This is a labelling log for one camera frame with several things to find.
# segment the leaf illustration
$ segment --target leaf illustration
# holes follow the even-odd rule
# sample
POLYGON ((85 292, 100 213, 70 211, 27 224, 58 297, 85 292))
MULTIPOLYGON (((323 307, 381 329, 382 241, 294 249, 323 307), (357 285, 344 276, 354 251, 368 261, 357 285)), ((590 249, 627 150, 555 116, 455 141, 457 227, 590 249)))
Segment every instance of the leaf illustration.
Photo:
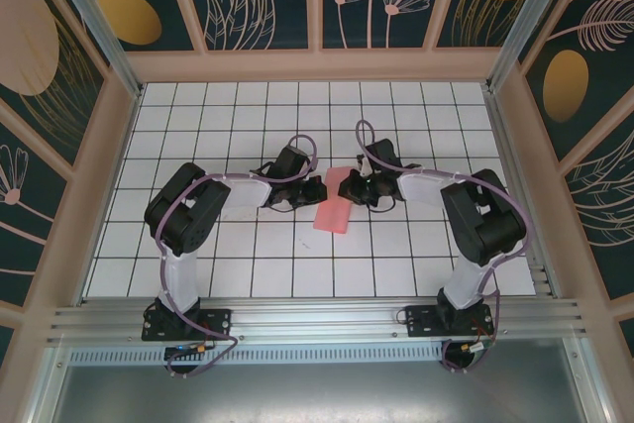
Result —
POLYGON ((615 247, 634 240, 634 132, 612 152, 580 163, 569 188, 587 240, 615 247))
POLYGON ((251 20, 247 26, 246 38, 236 45, 236 50, 252 50, 262 40, 268 49, 275 33, 274 0, 249 0, 251 20))
POLYGON ((597 0, 574 30, 584 50, 614 52, 634 32, 634 0, 597 0))
POLYGON ((274 0, 207 0, 205 38, 212 50, 270 46, 275 32, 274 0))
POLYGON ((207 0, 207 19, 203 30, 213 50, 223 50, 227 44, 227 19, 218 0, 207 0))

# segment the pink sponge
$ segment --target pink sponge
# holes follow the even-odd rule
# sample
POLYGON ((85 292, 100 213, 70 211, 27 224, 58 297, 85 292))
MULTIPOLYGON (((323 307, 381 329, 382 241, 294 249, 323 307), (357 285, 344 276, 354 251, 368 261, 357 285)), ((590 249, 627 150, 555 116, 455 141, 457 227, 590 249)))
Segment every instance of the pink sponge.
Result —
POLYGON ((352 167, 331 167, 326 172, 328 200, 321 202, 313 228, 332 233, 346 233, 353 202, 339 196, 339 184, 350 175, 352 167))

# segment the purple cable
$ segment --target purple cable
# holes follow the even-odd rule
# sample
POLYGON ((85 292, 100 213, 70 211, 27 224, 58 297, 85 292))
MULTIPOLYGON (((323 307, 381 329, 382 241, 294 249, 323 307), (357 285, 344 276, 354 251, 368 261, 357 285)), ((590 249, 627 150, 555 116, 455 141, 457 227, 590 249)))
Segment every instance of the purple cable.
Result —
POLYGON ((220 359, 222 359, 225 355, 227 355, 229 352, 231 352, 238 345, 238 339, 236 339, 235 337, 232 337, 232 336, 229 336, 229 335, 225 335, 225 334, 221 334, 219 332, 214 332, 214 331, 212 331, 210 329, 206 329, 206 328, 204 328, 202 326, 199 326, 198 324, 193 322, 191 319, 187 318, 187 316, 185 316, 182 312, 180 312, 180 309, 178 309, 178 307, 176 306, 176 303, 172 299, 171 294, 169 293, 169 289, 167 288, 167 278, 165 276, 165 263, 167 261, 167 247, 160 240, 160 237, 162 235, 162 230, 165 228, 165 224, 167 223, 167 220, 169 220, 169 217, 171 216, 173 211, 176 209, 176 207, 178 207, 178 205, 182 202, 182 200, 187 195, 189 195, 189 193, 191 193, 192 190, 194 190, 196 187, 198 187, 198 185, 200 185, 200 184, 202 184, 204 182, 207 182, 209 180, 226 179, 226 178, 230 178, 230 179, 231 178, 251 178, 253 180, 260 180, 262 182, 286 183, 286 182, 291 182, 293 180, 297 180, 298 178, 305 177, 306 175, 308 175, 308 173, 310 173, 312 170, 314 170, 317 167, 317 145, 315 144, 315 141, 313 141, 313 139, 311 137, 306 136, 304 134, 297 134, 297 135, 293 136, 292 138, 290 138, 288 143, 290 144, 295 139, 306 139, 306 140, 308 140, 308 142, 310 143, 310 145, 313 148, 313 154, 312 154, 312 158, 310 160, 310 163, 301 172, 299 172, 296 175, 293 175, 292 177, 289 177, 289 178, 267 178, 267 177, 262 177, 262 176, 259 176, 259 175, 255 175, 253 173, 210 173, 208 175, 205 175, 204 177, 199 178, 198 180, 195 180, 191 185, 189 185, 185 190, 183 190, 182 193, 180 195, 178 195, 178 198, 176 198, 176 200, 174 200, 173 203, 171 205, 169 205, 169 208, 167 208, 167 211, 163 215, 162 219, 160 220, 160 222, 158 222, 157 232, 155 233, 155 242, 157 243, 158 249, 160 250, 160 285, 162 287, 163 293, 165 294, 165 298, 167 299, 167 302, 171 306, 172 311, 185 324, 187 324, 188 326, 196 329, 197 331, 202 332, 205 336, 213 337, 213 338, 216 338, 218 340, 232 341, 233 342, 233 344, 231 346, 229 346, 227 349, 225 349, 223 352, 221 352, 211 362, 205 364, 204 366, 197 367, 196 369, 192 370, 189 373, 176 373, 172 369, 171 364, 173 363, 174 359, 176 359, 176 358, 178 358, 180 356, 180 354, 174 354, 167 361, 167 369, 170 371, 171 376, 177 376, 179 378, 187 378, 188 376, 200 375, 204 371, 211 369, 214 366, 214 364, 216 364, 216 362, 218 362, 220 359))
MULTIPOLYGON (((452 180, 465 180, 468 182, 472 182, 475 183, 476 185, 479 185, 481 187, 487 188, 489 189, 491 192, 497 194, 498 196, 500 196, 501 198, 503 198, 504 200, 506 200, 514 209, 515 211, 518 213, 518 215, 522 218, 522 221, 524 222, 524 225, 526 227, 526 239, 524 240, 524 243, 522 245, 522 247, 515 253, 512 253, 510 255, 502 255, 501 257, 499 257, 497 260, 495 260, 493 262, 493 264, 490 266, 490 268, 486 271, 486 273, 484 274, 484 277, 482 278, 482 281, 480 282, 479 286, 477 287, 477 292, 482 293, 484 291, 484 288, 486 287, 486 283, 488 282, 488 280, 490 279, 490 277, 495 273, 495 269, 500 266, 503 263, 506 263, 518 256, 520 256, 522 253, 524 253, 529 247, 531 242, 533 241, 533 237, 535 236, 535 228, 534 228, 534 224, 533 221, 531 220, 530 216, 528 215, 528 213, 526 213, 524 211, 524 209, 521 207, 521 205, 511 196, 509 196, 504 190, 501 190, 499 188, 497 188, 494 185, 491 185, 490 183, 481 180, 477 177, 471 177, 470 175, 463 175, 461 173, 451 173, 451 172, 445 172, 443 170, 436 170, 436 169, 431 169, 431 168, 419 168, 419 169, 412 169, 412 168, 405 168, 405 167, 397 167, 394 166, 390 163, 384 162, 383 160, 377 158, 376 156, 374 156, 371 152, 368 151, 368 149, 366 148, 366 144, 364 139, 362 138, 362 126, 367 126, 368 130, 371 133, 371 140, 372 142, 375 141, 375 134, 374 134, 374 127, 372 126, 372 124, 370 124, 370 122, 366 121, 365 119, 360 120, 357 123, 357 126, 355 126, 355 133, 357 134, 357 142, 359 143, 359 145, 361 146, 362 151, 364 152, 364 154, 366 155, 366 157, 368 159, 371 159, 372 161, 378 163, 379 165, 386 167, 386 168, 390 168, 392 170, 395 170, 397 172, 403 172, 403 173, 424 173, 427 175, 432 175, 432 176, 436 176, 436 177, 440 177, 440 178, 451 178, 452 180)), ((500 292, 499 289, 496 289, 492 294, 490 294, 489 296, 485 296, 485 297, 492 297, 495 296, 495 324, 494 324, 494 328, 493 328, 493 336, 492 336, 492 341, 495 340, 496 336, 497 336, 497 326, 499 324, 499 306, 500 306, 500 292)), ((449 371, 454 371, 454 370, 462 370, 464 372, 466 372, 466 370, 459 368, 458 366, 456 366, 455 364, 452 364, 451 362, 449 362, 446 358, 445 355, 447 354, 447 348, 449 347, 449 345, 452 343, 452 340, 448 340, 443 344, 443 349, 442 349, 442 353, 441 353, 441 364, 442 366, 449 370, 449 371)), ((482 357, 480 357, 480 359, 474 364, 474 366, 472 367, 472 369, 475 366, 478 366, 483 360, 484 360, 484 356, 488 353, 488 351, 484 352, 484 355, 482 357)))
MULTIPOLYGON (((489 297, 493 297, 495 296, 495 322, 493 323, 493 335, 491 336, 491 341, 493 343, 495 343, 495 339, 497 338, 497 328, 499 326, 499 305, 500 305, 500 298, 501 295, 499 293, 499 289, 495 289, 495 291, 493 291, 490 295, 485 296, 486 298, 489 297)), ((454 342, 451 339, 449 339, 448 341, 443 343, 443 349, 441 351, 441 360, 440 363, 441 365, 447 369, 448 371, 461 371, 462 373, 467 373, 467 369, 462 369, 460 367, 458 367, 457 365, 449 362, 447 360, 447 358, 445 357, 445 355, 447 354, 447 349, 449 348, 449 345, 454 342)), ((486 358, 486 356, 488 355, 488 351, 490 349, 487 349, 484 351, 484 354, 482 355, 482 357, 479 358, 478 361, 475 362, 475 364, 470 366, 470 370, 469 371, 473 371, 477 366, 481 365, 482 361, 484 361, 484 359, 486 358)))
POLYGON ((360 120, 357 123, 357 126, 355 127, 355 132, 357 134, 357 141, 359 142, 359 145, 361 146, 362 151, 364 152, 364 154, 366 155, 366 157, 368 159, 371 159, 372 161, 378 163, 379 165, 386 167, 386 168, 390 168, 392 170, 395 170, 397 172, 404 172, 404 173, 410 173, 410 174, 415 174, 415 173, 423 173, 426 175, 432 175, 432 176, 436 176, 436 177, 440 177, 440 178, 451 178, 452 180, 465 180, 468 182, 472 182, 475 183, 476 185, 479 185, 481 187, 487 188, 489 189, 491 192, 499 195, 500 197, 502 197, 504 200, 506 200, 517 212, 517 214, 522 218, 522 221, 524 222, 524 225, 526 226, 526 239, 524 240, 524 243, 522 245, 522 247, 516 251, 515 253, 512 253, 510 255, 502 255, 501 257, 499 257, 497 260, 495 260, 495 262, 493 262, 493 264, 490 266, 489 270, 486 272, 486 274, 484 275, 484 277, 482 278, 482 282, 480 283, 477 292, 482 293, 484 291, 484 287, 486 286, 486 283, 488 282, 489 278, 491 277, 491 275, 495 272, 495 269, 500 266, 502 263, 506 263, 509 260, 512 260, 513 258, 519 257, 522 253, 524 253, 528 247, 530 246, 531 242, 533 241, 533 237, 535 236, 535 231, 534 231, 534 225, 533 225, 533 221, 531 220, 531 218, 528 216, 528 214, 522 209, 522 206, 511 196, 509 196, 504 190, 501 190, 499 188, 497 188, 494 185, 491 185, 490 183, 481 180, 477 177, 471 177, 470 175, 463 175, 461 173, 452 173, 452 172, 445 172, 443 170, 436 170, 433 168, 405 168, 405 167, 396 167, 390 163, 384 162, 381 159, 377 158, 376 156, 374 156, 370 151, 368 151, 368 149, 366 148, 365 142, 363 140, 363 138, 361 137, 361 126, 365 125, 368 126, 368 129, 371 133, 372 136, 372 141, 374 142, 374 128, 372 127, 372 124, 370 124, 370 122, 366 121, 365 119, 360 120))

